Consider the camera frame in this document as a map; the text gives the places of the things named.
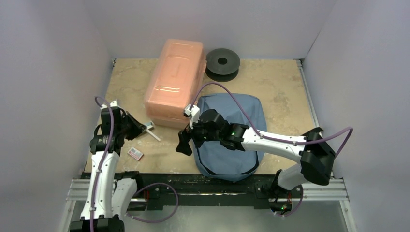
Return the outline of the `yellow white pencil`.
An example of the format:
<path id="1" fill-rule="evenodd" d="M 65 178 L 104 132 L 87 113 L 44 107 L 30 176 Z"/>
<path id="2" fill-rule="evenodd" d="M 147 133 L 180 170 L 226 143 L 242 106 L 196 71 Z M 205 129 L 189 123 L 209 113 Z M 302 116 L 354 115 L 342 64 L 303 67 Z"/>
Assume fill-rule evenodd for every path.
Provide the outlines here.
<path id="1" fill-rule="evenodd" d="M 151 130 L 147 129 L 146 133 L 148 133 L 150 136 L 152 136 L 157 141 L 159 141 L 159 142 L 161 141 L 160 137 L 156 136 Z"/>

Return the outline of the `small red white box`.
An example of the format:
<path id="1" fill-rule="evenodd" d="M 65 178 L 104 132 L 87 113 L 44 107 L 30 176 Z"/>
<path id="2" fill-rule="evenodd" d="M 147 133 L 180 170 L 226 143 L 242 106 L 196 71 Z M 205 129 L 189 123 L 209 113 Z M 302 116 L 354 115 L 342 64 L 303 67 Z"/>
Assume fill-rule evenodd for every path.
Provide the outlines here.
<path id="1" fill-rule="evenodd" d="M 131 157 L 133 157 L 135 160 L 140 161 L 141 158 L 144 156 L 144 154 L 136 149 L 135 147 L 131 147 L 128 152 L 127 152 Z"/>

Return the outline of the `blue backpack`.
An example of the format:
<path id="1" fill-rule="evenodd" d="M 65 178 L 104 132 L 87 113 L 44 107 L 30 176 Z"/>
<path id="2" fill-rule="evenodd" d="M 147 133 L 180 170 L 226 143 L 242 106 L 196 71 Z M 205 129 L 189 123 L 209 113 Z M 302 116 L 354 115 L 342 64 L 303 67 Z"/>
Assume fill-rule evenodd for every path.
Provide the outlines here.
<path id="1" fill-rule="evenodd" d="M 214 109 L 230 123 L 240 123 L 253 126 L 261 131 L 267 130 L 261 101 L 252 95 L 237 94 L 233 96 L 239 102 L 246 116 L 241 112 L 233 98 L 228 93 L 214 93 L 201 96 L 197 106 L 201 112 Z M 256 172 L 264 157 L 262 151 L 228 150 L 219 142 L 204 142 L 200 148 L 195 148 L 194 159 L 200 173 L 207 177 L 227 181 L 240 181 Z"/>

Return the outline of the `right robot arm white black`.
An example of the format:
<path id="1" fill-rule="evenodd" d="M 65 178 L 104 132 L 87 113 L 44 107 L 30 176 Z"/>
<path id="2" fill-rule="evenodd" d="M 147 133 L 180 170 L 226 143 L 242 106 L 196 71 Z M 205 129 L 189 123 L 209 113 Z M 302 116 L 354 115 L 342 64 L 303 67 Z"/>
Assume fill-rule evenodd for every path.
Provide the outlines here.
<path id="1" fill-rule="evenodd" d="M 286 137 L 245 124 L 230 123 L 214 109 L 200 113 L 198 107 L 189 105 L 183 115 L 190 121 L 178 133 L 176 152 L 190 156 L 190 141 L 196 147 L 204 142 L 217 141 L 229 150 L 261 151 L 292 160 L 296 165 L 278 171 L 271 184 L 272 192 L 279 197 L 306 182 L 321 186 L 327 186 L 330 182 L 336 154 L 320 136 L 320 128 L 301 136 Z"/>

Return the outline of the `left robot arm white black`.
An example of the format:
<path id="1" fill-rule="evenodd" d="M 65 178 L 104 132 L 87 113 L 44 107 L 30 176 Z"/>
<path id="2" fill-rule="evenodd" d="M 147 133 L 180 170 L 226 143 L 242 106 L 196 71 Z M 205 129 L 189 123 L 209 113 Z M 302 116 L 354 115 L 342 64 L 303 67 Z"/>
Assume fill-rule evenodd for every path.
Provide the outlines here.
<path id="1" fill-rule="evenodd" d="M 119 106 L 102 107 L 101 120 L 90 141 L 92 171 L 86 203 L 80 219 L 70 223 L 71 232 L 123 232 L 131 198 L 144 193 L 138 171 L 119 177 L 115 171 L 124 141 L 141 135 L 146 126 Z"/>

